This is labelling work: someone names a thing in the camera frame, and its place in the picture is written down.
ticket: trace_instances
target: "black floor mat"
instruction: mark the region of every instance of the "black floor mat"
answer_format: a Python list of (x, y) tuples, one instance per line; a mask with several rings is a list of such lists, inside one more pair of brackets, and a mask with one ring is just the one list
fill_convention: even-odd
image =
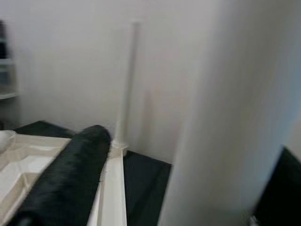
[(62, 137), (72, 138), (75, 132), (65, 129), (46, 121), (37, 121), (32, 124), (15, 129), (19, 134), (26, 134), (32, 136), (46, 136), (46, 137)]
[(171, 165), (137, 153), (124, 158), (128, 226), (156, 226)]

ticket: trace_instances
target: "white wall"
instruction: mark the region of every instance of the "white wall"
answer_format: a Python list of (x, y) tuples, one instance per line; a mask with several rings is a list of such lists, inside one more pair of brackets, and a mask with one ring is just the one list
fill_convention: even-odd
[(16, 60), (22, 125), (112, 133), (132, 18), (143, 22), (129, 126), (133, 151), (172, 162), (203, 33), (198, 1), (0, 0)]

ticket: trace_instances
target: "black object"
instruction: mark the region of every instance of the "black object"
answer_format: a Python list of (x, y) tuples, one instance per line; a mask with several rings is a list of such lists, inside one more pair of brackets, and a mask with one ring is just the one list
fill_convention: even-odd
[(301, 163), (287, 148), (255, 210), (261, 226), (301, 225)]
[(128, 152), (124, 181), (128, 226), (157, 226), (171, 165)]
[(0, 59), (6, 59), (8, 57), (5, 38), (5, 26), (4, 23), (0, 21)]
[(0, 120), (0, 130), (4, 130), (4, 122)]
[(41, 174), (9, 226), (85, 226), (110, 142), (101, 126), (75, 135)]
[(46, 121), (36, 121), (32, 124), (17, 128), (15, 131), (19, 134), (46, 137), (72, 138), (75, 135), (74, 131), (56, 126)]
[(6, 59), (8, 57), (6, 43), (0, 42), (0, 59)]

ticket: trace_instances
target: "white pillar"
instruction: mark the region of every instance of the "white pillar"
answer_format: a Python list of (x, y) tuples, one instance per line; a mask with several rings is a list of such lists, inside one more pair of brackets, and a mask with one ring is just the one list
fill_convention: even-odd
[(246, 226), (301, 105), (300, 1), (206, 4), (216, 26), (160, 226)]
[(127, 65), (127, 73), (125, 84), (123, 87), (121, 104), (117, 116), (117, 123), (115, 128), (115, 136), (112, 142), (112, 147), (119, 148), (123, 150), (123, 154), (126, 155), (128, 144), (126, 142), (126, 130), (128, 123), (128, 111), (130, 106), (131, 99), (131, 89), (133, 84), (133, 77), (135, 72), (135, 60), (137, 53), (137, 45), (139, 38), (139, 30), (140, 23), (138, 21), (134, 21), (131, 24), (131, 43), (129, 47), (129, 56), (128, 56), (128, 65)]

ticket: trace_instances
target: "blurry white column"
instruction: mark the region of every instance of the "blurry white column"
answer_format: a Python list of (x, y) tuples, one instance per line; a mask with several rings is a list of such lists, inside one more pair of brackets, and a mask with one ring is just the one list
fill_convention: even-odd
[(246, 226), (301, 106), (301, 2), (204, 7), (215, 22), (160, 226)]

